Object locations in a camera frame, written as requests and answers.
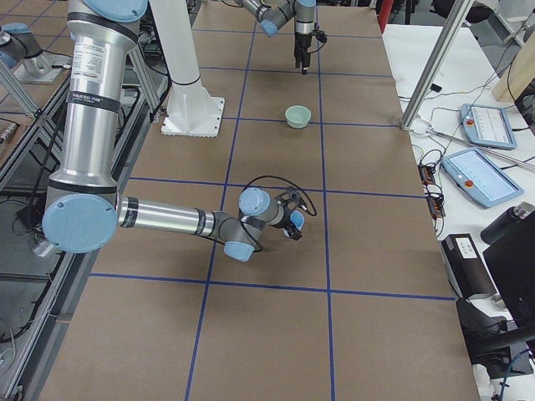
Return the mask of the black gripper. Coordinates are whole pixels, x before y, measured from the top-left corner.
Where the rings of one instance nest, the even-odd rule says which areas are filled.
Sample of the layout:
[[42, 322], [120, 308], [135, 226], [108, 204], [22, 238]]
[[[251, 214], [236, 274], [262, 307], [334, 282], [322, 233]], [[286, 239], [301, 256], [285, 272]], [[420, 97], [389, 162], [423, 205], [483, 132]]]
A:
[[302, 237], [299, 230], [299, 212], [291, 210], [289, 207], [283, 207], [283, 218], [278, 223], [278, 227], [288, 230], [288, 238], [298, 241]]
[[310, 53], [309, 48], [312, 44], [311, 33], [295, 33], [294, 34], [294, 51], [295, 68], [301, 68], [301, 74], [306, 75], [308, 73]]

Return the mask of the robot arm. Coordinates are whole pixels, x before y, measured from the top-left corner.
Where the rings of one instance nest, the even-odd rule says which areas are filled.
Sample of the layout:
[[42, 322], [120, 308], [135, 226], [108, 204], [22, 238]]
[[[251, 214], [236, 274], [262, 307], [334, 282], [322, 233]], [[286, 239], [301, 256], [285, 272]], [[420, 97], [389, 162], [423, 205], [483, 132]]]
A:
[[84, 254], [108, 243], [120, 227], [174, 231], [222, 245], [238, 261], [261, 248], [266, 226], [301, 237], [308, 203], [291, 184], [278, 196], [246, 185], [239, 214], [141, 200], [124, 193], [145, 139], [131, 149], [116, 139], [125, 67], [132, 64], [143, 89], [151, 77], [139, 53], [140, 21], [151, 13], [167, 67], [167, 91], [148, 98], [151, 112], [166, 111], [166, 135], [216, 137], [225, 101], [204, 87], [187, 6], [182, 1], [72, 1], [68, 27], [74, 40], [66, 97], [64, 145], [59, 168], [48, 180], [42, 228], [62, 251]]
[[253, 0], [222, 1], [222, 3], [229, 7], [248, 10], [268, 37], [274, 36], [288, 22], [293, 21], [293, 56], [295, 68], [300, 69], [302, 75], [308, 73], [311, 55], [316, 53], [316, 50], [309, 50], [313, 38], [316, 38], [321, 44], [327, 42], [325, 32], [319, 28], [315, 19], [315, 1], [281, 1], [276, 6], [271, 6], [264, 1]]

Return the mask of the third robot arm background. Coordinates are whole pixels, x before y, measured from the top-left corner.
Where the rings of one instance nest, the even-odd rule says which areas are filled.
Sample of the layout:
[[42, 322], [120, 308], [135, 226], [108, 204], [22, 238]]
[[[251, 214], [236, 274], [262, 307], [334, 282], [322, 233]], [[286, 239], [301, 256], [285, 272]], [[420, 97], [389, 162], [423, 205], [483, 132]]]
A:
[[51, 84], [72, 64], [68, 55], [45, 52], [25, 23], [1, 26], [1, 61], [24, 84]]

